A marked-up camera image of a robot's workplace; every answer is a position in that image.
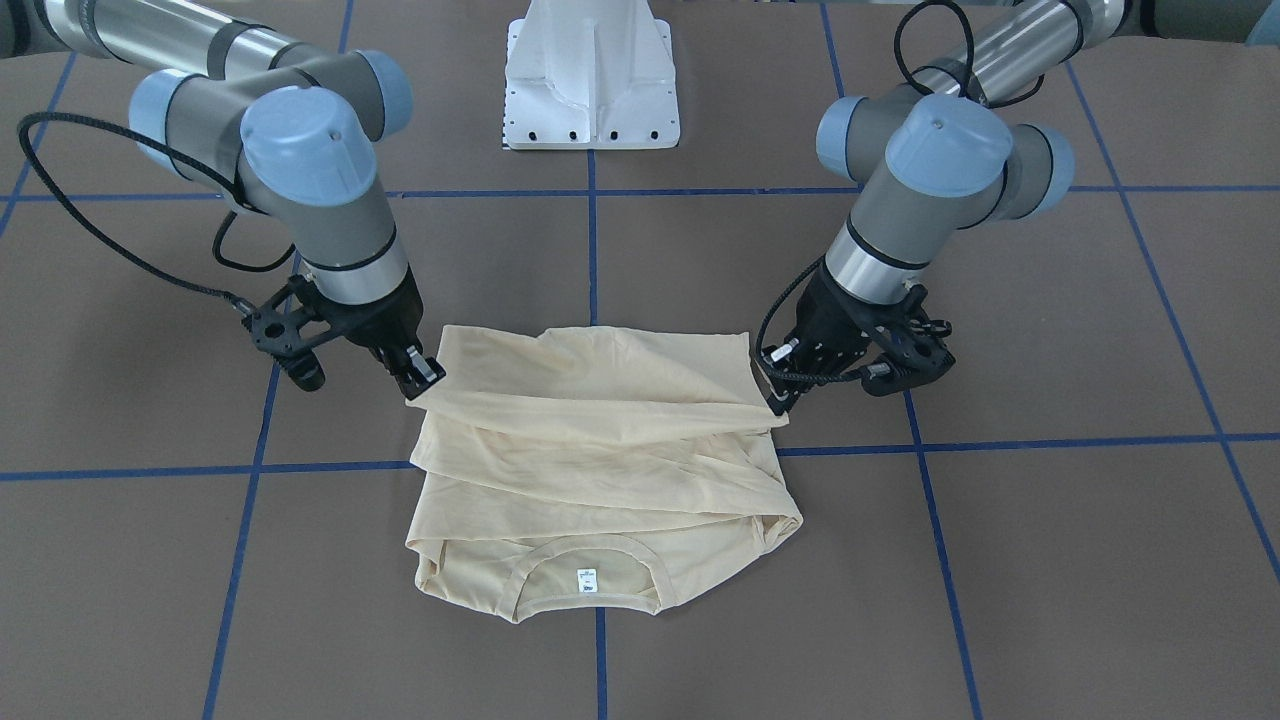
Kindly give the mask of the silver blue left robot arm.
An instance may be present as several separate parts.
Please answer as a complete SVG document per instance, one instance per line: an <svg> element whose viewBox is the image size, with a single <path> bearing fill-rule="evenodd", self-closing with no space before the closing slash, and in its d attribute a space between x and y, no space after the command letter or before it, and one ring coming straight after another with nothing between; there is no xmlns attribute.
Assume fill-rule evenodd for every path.
<svg viewBox="0 0 1280 720"><path fill-rule="evenodd" d="M946 8L960 47L918 68L896 51L901 85L842 97L820 118L820 163L861 192L796 281L795 327L776 346L755 341L777 415L820 386L856 382L883 397L954 366L951 325L923 307L923 272L952 233L1042 213L1075 177L1059 132L997 113L1029 99L1047 70L1121 36L1277 44L1275 1L1019 1L982 31L956 3Z"/></svg>

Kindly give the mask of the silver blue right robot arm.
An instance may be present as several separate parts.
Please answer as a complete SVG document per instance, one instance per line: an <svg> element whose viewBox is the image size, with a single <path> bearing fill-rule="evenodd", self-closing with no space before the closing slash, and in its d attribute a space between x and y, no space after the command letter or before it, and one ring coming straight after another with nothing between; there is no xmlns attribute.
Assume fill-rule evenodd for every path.
<svg viewBox="0 0 1280 720"><path fill-rule="evenodd" d="M422 300L379 179L375 143L410 122L388 55L330 53L191 1L5 1L3 56L74 51L148 70L106 132L216 190L233 215L291 232L300 273L264 304L177 279L238 311L253 346L305 391L315 348L366 348L406 398L445 377L417 337Z"/></svg>

